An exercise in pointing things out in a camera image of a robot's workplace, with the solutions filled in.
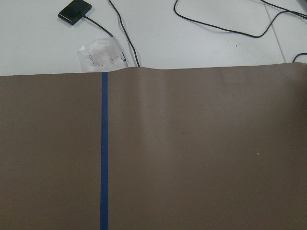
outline blue stripe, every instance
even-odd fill
[[[101,86],[101,185],[100,230],[108,229],[108,117],[107,73],[102,73]]]

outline brown surface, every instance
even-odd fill
[[[98,230],[101,74],[0,77],[0,229]]]
[[[307,229],[307,65],[109,76],[110,230]]]

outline black square adapter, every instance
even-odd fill
[[[83,0],[74,0],[58,16],[69,24],[75,25],[91,8],[92,5]]]

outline white table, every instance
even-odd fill
[[[81,19],[74,26],[58,18],[71,0],[0,1],[0,75],[81,72],[76,51],[108,35]],[[303,12],[297,0],[272,3]],[[118,40],[131,65],[128,42],[107,0],[87,0],[87,16]],[[259,39],[224,33],[177,17],[175,0],[113,0],[136,47],[141,66],[157,69],[248,66],[291,62],[307,52],[307,22],[281,15]],[[261,34],[278,11],[258,0],[180,0],[177,10],[193,19]]]

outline clear plastic bag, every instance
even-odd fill
[[[77,51],[83,72],[109,72],[128,64],[115,38],[95,40]]]

